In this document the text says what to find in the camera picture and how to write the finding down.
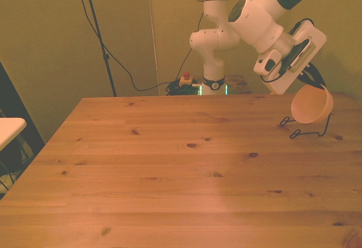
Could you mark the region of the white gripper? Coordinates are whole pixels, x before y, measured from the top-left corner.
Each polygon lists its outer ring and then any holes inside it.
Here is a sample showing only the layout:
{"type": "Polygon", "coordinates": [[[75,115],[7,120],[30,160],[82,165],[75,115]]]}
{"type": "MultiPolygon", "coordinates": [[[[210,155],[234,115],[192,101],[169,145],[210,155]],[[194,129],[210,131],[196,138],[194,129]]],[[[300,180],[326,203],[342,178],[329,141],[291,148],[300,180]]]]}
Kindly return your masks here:
{"type": "Polygon", "coordinates": [[[285,93],[300,75],[300,81],[319,89],[326,83],[310,63],[326,42],[326,35],[311,22],[302,22],[294,34],[283,31],[267,51],[259,55],[259,75],[267,88],[277,95],[285,93]],[[303,71],[307,66],[308,74],[303,71]]]}

